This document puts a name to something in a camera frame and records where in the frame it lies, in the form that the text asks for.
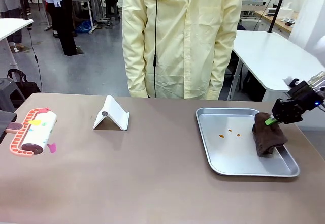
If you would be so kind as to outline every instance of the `person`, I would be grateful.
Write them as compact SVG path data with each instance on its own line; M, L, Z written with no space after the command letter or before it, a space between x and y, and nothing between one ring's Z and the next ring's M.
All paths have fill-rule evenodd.
M60 38L63 52L67 56L77 54L77 48L72 33L72 0L45 0L47 11L52 18L52 25L55 27Z
M123 53L131 96L217 100L241 3L123 0Z
M20 18L20 0L0 0L1 18ZM23 49L21 44L22 34L21 29L7 37L8 42L14 42L15 46Z

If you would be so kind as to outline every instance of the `grey floor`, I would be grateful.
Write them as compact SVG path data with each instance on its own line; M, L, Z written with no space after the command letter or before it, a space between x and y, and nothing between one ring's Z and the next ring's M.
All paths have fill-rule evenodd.
M44 32L46 19L43 12L38 11L37 5L32 6L32 14L29 17L34 20L30 33L40 64L43 92L129 96L124 70L121 24L112 29L97 29L91 35L79 34L75 42L85 54L67 57L63 55L59 39L52 36L52 31ZM22 33L23 44L31 47L26 28ZM0 77L6 77L7 70L10 69L9 57L4 53L0 53ZM27 79L40 85L32 50L14 54L14 57L19 68L27 74ZM220 99L227 99L230 84L231 77L226 76ZM236 92L234 100L249 101L249 98ZM325 132L304 131L304 134L325 157Z

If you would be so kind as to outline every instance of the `shirt cuff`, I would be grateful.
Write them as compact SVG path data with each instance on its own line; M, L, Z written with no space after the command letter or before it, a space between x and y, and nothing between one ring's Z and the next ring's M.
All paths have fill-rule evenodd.
M217 101L219 99L219 95L220 95L220 90L215 91L215 90L209 89L206 99L209 101Z
M141 91L130 91L130 95L133 98L148 98L148 93L146 89Z

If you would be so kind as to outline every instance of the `shirt pocket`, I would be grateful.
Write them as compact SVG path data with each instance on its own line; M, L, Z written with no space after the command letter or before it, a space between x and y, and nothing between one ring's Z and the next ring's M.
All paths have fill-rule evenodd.
M201 44L213 44L221 25L221 7L201 7L199 39Z

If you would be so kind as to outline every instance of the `blue plastic bag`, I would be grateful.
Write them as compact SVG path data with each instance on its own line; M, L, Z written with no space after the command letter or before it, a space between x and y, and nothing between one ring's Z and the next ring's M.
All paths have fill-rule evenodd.
M76 32L79 34L87 34L91 31L91 22L90 20L83 21L77 28Z

